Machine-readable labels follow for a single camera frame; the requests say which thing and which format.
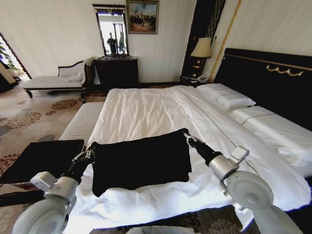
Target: lamp shade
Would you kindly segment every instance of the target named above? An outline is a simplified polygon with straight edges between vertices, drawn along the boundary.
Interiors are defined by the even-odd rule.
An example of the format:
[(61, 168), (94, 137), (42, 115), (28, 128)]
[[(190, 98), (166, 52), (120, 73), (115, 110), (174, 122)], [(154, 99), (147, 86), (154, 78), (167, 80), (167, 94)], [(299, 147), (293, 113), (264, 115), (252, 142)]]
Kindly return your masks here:
[(211, 58), (210, 51), (211, 38), (200, 38), (191, 56), (201, 58)]

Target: telephone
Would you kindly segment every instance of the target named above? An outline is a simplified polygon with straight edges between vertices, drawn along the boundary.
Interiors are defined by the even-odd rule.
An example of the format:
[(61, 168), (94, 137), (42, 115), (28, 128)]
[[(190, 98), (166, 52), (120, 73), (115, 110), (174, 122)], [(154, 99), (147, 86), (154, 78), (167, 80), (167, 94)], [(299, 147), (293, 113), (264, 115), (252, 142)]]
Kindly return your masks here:
[(200, 83), (207, 83), (208, 77), (206, 75), (201, 75), (197, 78), (197, 81), (199, 81)]

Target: table lamp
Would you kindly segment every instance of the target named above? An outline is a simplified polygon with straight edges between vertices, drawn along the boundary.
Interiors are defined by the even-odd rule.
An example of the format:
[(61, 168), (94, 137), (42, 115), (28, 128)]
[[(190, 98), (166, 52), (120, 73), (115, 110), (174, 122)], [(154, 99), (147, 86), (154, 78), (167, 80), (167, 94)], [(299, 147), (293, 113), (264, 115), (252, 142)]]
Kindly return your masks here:
[(203, 72), (206, 59), (211, 58), (211, 38), (200, 38), (197, 42), (197, 45), (193, 52), (191, 53), (192, 57), (198, 57), (199, 59), (193, 65), (194, 73), (193, 77), (198, 77)]

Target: mirror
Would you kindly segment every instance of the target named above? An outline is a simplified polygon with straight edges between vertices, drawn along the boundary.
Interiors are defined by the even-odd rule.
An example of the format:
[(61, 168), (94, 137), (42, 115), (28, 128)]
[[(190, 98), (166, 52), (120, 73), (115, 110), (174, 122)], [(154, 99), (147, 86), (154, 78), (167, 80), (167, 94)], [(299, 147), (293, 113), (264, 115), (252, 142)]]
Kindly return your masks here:
[(93, 4), (105, 56), (128, 56), (125, 5)]

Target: doorway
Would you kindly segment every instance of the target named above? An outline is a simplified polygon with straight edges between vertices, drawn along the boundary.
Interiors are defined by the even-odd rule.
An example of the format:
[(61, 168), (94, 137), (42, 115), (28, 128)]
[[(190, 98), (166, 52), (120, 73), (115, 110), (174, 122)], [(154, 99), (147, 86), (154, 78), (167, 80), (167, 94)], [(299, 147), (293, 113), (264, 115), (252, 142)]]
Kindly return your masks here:
[(16, 80), (29, 80), (31, 77), (26, 71), (19, 58), (0, 33), (0, 62), (10, 75)]

